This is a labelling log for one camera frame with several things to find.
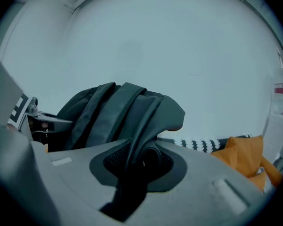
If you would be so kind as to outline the large white box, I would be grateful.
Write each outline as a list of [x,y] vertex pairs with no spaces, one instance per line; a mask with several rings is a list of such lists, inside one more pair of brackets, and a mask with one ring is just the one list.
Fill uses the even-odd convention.
[[263,156],[277,169],[283,167],[283,115],[269,117],[264,133]]

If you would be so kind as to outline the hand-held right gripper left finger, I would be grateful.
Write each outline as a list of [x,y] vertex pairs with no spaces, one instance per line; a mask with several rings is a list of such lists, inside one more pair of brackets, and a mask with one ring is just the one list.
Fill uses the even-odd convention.
[[110,149],[118,150],[127,144],[128,139],[121,139],[94,147],[48,154],[61,180],[59,188],[63,201],[58,205],[58,210],[62,213],[62,226],[125,226],[100,211],[112,201],[116,188],[98,180],[107,172],[103,160],[100,159],[94,166],[91,161]]

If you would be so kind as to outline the black white striped blanket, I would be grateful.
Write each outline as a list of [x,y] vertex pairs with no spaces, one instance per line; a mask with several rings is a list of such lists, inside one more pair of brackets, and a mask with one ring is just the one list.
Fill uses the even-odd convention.
[[212,153],[225,148],[228,138],[224,139],[206,139],[206,140],[192,140],[192,139],[175,139],[174,144],[196,150],[204,153]]

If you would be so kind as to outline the white box with red label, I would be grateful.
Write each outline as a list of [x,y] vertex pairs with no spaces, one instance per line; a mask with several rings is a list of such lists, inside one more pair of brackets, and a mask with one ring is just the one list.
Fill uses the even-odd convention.
[[283,68],[275,70],[273,76],[273,110],[276,114],[283,113]]

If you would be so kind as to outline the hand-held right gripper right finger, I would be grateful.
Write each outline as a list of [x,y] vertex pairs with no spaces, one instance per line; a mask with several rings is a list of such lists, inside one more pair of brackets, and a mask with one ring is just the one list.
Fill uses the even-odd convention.
[[165,193],[148,193],[132,214],[132,226],[242,226],[264,194],[216,157],[162,141],[159,146],[187,164],[182,181]]

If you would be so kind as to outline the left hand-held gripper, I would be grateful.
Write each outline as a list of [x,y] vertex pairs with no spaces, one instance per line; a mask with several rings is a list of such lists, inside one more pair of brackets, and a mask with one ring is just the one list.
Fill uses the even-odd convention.
[[[43,129],[41,123],[48,122],[48,128]],[[19,98],[8,120],[8,128],[15,129],[33,140],[33,133],[64,132],[72,128],[73,122],[59,119],[50,113],[39,113],[38,99],[25,93]]]

